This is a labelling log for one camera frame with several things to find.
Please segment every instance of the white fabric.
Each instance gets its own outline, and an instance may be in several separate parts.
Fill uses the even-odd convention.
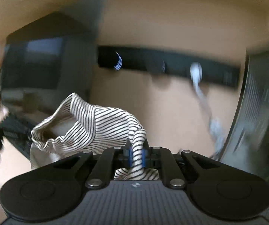
[[[46,131],[60,121],[71,118],[77,121],[64,136],[45,140]],[[133,150],[131,168],[116,170],[115,179],[159,179],[158,170],[142,167],[142,149],[146,130],[140,122],[132,114],[119,108],[91,105],[76,93],[69,95],[52,116],[33,128],[31,139],[33,141],[30,149],[32,169],[80,151],[101,154],[106,148],[125,146],[126,140],[129,139]]]
[[[223,145],[225,143],[224,131],[222,129],[219,120],[214,119],[212,117],[212,112],[207,102],[207,99],[199,87],[199,83],[202,79],[202,67],[199,63],[192,63],[190,67],[190,75],[196,95],[199,98],[200,104],[202,108],[205,110],[207,116],[209,117],[209,133],[215,140],[215,153],[211,156],[211,158],[217,160],[219,158],[219,153],[221,152]]]

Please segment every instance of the tv screen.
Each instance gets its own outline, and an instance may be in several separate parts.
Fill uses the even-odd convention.
[[[49,116],[73,92],[88,100],[94,52],[84,35],[7,45],[0,75],[3,104],[38,123],[39,114]]]

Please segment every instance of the striped cloth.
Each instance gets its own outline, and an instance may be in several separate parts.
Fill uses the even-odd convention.
[[[76,119],[65,136],[44,138],[45,132],[61,121]],[[69,95],[55,113],[31,131],[31,168],[35,169],[82,151],[101,154],[106,148],[132,144],[131,168],[117,169],[115,179],[157,180],[158,170],[142,166],[142,149],[146,130],[129,112],[119,108],[101,107],[87,103],[76,93]]]

